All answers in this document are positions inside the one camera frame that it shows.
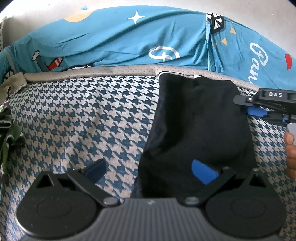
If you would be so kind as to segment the person right hand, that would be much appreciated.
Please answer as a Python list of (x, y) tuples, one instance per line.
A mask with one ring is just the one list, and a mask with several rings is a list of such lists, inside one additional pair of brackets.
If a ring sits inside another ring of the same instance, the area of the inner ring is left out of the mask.
[(287, 175), (292, 179), (296, 178), (296, 146), (294, 145), (294, 141), (294, 136), (291, 133), (286, 132), (284, 135), (284, 142), (287, 155)]

